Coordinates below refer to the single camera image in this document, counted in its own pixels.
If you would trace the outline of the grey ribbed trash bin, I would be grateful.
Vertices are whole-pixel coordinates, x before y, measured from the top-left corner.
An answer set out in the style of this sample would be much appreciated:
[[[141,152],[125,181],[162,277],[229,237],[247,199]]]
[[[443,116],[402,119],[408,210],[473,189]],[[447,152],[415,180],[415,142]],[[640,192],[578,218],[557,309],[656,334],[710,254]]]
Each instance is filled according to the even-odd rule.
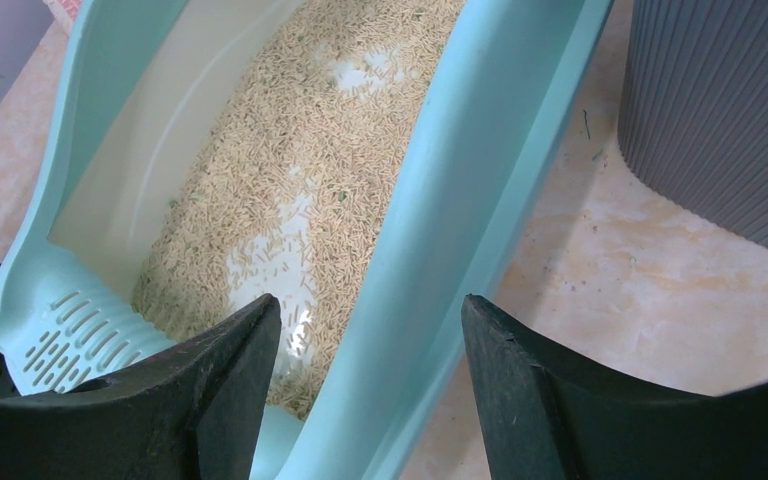
[[[638,1],[618,144],[647,187],[768,248],[768,1]]]

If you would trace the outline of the cream pink printed cloth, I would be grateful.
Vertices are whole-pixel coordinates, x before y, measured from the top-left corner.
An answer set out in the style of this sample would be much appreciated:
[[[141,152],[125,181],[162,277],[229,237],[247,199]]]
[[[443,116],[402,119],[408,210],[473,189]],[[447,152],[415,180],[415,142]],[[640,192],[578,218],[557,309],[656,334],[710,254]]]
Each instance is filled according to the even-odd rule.
[[[70,35],[82,0],[43,0],[43,3],[51,12],[56,24],[65,34]]]

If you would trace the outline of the teal plastic litter box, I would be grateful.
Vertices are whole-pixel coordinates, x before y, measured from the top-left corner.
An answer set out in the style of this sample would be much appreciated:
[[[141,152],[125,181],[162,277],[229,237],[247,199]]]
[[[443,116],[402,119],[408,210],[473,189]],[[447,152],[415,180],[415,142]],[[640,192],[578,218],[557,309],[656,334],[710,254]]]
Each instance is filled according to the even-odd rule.
[[[20,458],[112,478],[131,439],[104,412],[69,419],[90,379],[169,352],[124,302],[197,141],[294,1],[87,1],[48,144],[0,268],[0,352],[32,438]],[[224,430],[256,479],[393,479],[463,352],[465,295],[491,295],[516,249],[606,23],[608,1],[470,1],[414,127],[347,334],[311,416],[268,409],[258,441]]]

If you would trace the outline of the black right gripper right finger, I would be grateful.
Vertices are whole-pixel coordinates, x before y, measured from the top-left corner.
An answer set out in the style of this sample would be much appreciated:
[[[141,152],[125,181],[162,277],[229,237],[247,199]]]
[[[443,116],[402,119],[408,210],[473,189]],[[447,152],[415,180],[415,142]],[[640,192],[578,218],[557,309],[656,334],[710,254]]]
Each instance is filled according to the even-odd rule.
[[[768,381],[720,396],[604,366],[478,295],[462,328],[495,479],[768,479]]]

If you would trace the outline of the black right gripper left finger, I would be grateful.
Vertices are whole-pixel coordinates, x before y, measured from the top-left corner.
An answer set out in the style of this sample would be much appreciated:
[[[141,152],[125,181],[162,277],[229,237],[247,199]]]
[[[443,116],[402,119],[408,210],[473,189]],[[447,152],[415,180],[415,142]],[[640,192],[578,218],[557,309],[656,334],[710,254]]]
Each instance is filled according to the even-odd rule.
[[[0,399],[0,479],[245,479],[281,330],[265,294],[70,392]]]

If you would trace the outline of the beige cat litter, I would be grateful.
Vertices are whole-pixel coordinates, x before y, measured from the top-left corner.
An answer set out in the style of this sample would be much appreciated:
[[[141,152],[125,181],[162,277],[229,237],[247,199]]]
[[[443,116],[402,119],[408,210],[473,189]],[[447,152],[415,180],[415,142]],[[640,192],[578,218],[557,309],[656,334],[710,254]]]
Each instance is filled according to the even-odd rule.
[[[307,417],[355,306],[459,1],[307,1],[254,57],[131,294],[176,341],[281,304],[267,402]]]

